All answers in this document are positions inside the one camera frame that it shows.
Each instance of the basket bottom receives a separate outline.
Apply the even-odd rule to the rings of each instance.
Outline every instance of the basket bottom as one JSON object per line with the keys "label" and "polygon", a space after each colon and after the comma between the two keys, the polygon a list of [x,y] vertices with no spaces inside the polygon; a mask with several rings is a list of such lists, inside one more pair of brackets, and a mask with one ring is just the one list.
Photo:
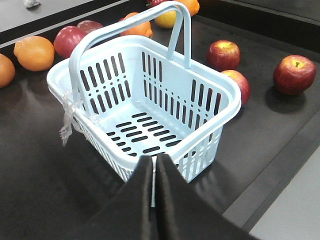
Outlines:
{"label": "basket bottom", "polygon": [[181,142],[184,131],[156,112],[135,106],[123,106],[111,118],[101,121],[100,128],[130,156],[156,156]]}

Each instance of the basket slot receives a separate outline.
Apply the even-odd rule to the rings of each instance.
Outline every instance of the basket slot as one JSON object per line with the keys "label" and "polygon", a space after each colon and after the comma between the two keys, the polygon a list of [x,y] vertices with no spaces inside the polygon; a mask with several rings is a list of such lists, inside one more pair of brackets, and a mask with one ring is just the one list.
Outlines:
{"label": "basket slot", "polygon": [[114,72],[114,76],[118,77],[119,76],[119,72],[118,72],[118,68],[117,68],[117,63],[116,63],[116,59],[114,56],[111,56],[111,63],[112,63],[112,68],[113,68],[113,72]]}
{"label": "basket slot", "polygon": [[153,77],[155,80],[158,79],[162,82],[162,62],[158,61],[150,54],[146,54],[144,51],[142,51],[141,57],[143,72],[148,74],[150,77]]}
{"label": "basket slot", "polygon": [[100,79],[100,83],[104,84],[105,83],[105,77],[104,77],[104,74],[102,73],[102,69],[101,69],[100,63],[97,62],[95,64],[95,67],[96,67],[96,70],[97,70],[97,73],[98,73],[98,76],[99,76],[99,79]]}
{"label": "basket slot", "polygon": [[213,110],[213,115],[217,115],[219,112],[219,107],[220,107],[220,102],[221,102],[221,93],[216,94],[215,98],[215,104],[214,104],[214,110]]}
{"label": "basket slot", "polygon": [[103,60],[103,65],[104,65],[104,70],[107,75],[107,78],[111,80],[112,79],[111,72],[110,72],[108,61],[106,59]]}
{"label": "basket slot", "polygon": [[212,93],[213,93],[212,88],[208,88],[208,92],[207,92],[207,95],[206,95],[206,104],[205,104],[205,110],[207,112],[209,112],[210,108],[211,108]]}

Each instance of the shopping basket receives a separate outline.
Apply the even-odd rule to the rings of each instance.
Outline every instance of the shopping basket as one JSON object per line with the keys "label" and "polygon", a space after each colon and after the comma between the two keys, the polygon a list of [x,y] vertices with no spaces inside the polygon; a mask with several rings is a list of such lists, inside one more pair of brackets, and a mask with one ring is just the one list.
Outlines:
{"label": "shopping basket", "polygon": [[[168,47],[139,35],[105,41],[168,11],[177,13]],[[175,51],[182,23],[184,55]],[[234,81],[191,59],[191,17],[176,1],[89,33],[47,82],[124,181],[141,155],[166,153],[190,182],[213,162],[241,106]]]}

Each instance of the plastic bag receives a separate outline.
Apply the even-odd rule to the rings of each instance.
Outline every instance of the plastic bag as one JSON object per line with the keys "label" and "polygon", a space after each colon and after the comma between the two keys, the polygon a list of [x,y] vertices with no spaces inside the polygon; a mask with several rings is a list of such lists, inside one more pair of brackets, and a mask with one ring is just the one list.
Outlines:
{"label": "plastic bag", "polygon": [[88,139],[88,133],[86,131],[81,130],[79,124],[74,118],[79,103],[74,102],[69,104],[69,94],[71,94],[71,92],[66,92],[62,98],[62,106],[64,109],[63,127],[59,130],[59,134],[62,139],[62,146],[65,146],[67,144],[68,139],[72,134],[72,126],[76,131],[82,133],[85,136],[85,138]]}

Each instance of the orange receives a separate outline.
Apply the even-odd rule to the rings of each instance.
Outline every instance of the orange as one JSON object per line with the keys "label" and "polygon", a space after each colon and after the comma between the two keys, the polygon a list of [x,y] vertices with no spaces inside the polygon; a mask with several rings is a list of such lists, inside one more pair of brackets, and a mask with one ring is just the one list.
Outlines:
{"label": "orange", "polygon": [[[127,16],[125,16],[122,20],[126,20],[134,15],[137,15],[138,12],[131,12]],[[120,33],[121,36],[126,36],[126,35],[141,35],[145,36],[147,38],[152,38],[154,36],[152,29],[151,29],[151,23],[149,21],[144,22],[138,26],[135,26],[133,28],[130,28],[127,31],[124,31]]]}
{"label": "orange", "polygon": [[33,72],[51,68],[55,60],[54,45],[42,36],[28,36],[17,41],[13,53],[22,67]]}
{"label": "orange", "polygon": [[200,4],[198,0],[175,0],[175,1],[184,4],[186,8],[189,10],[191,17],[196,15],[199,12]]}
{"label": "orange", "polygon": [[12,61],[0,53],[0,88],[8,86],[14,79],[16,69]]}

